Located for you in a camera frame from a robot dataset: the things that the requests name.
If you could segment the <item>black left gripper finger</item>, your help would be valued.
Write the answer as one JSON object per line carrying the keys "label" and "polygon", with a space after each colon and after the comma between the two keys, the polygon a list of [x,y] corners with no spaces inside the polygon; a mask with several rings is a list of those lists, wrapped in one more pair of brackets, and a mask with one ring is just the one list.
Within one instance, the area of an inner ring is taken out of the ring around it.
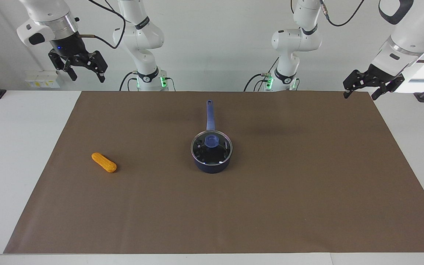
{"label": "black left gripper finger", "polygon": [[395,92],[398,89],[398,85],[386,85],[380,86],[377,88],[371,95],[372,100],[377,100],[381,95],[384,95],[387,92]]}
{"label": "black left gripper finger", "polygon": [[353,70],[348,77],[343,81],[344,93],[343,97],[348,99],[350,95],[355,92],[357,89],[362,89],[366,87],[366,77],[365,72],[360,72],[359,70]]}

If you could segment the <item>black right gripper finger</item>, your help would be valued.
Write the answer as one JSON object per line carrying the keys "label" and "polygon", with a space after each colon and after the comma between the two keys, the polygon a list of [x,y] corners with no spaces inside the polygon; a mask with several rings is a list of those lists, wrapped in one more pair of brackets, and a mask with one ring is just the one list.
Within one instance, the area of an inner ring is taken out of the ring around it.
{"label": "black right gripper finger", "polygon": [[107,62],[104,60],[104,57],[100,53],[100,51],[94,51],[88,54],[87,60],[87,69],[93,71],[99,82],[104,83],[105,81],[105,72],[108,68]]}
{"label": "black right gripper finger", "polygon": [[76,72],[72,68],[72,62],[70,57],[61,56],[55,50],[51,50],[48,53],[50,60],[52,61],[56,70],[64,71],[75,82],[78,78]]}

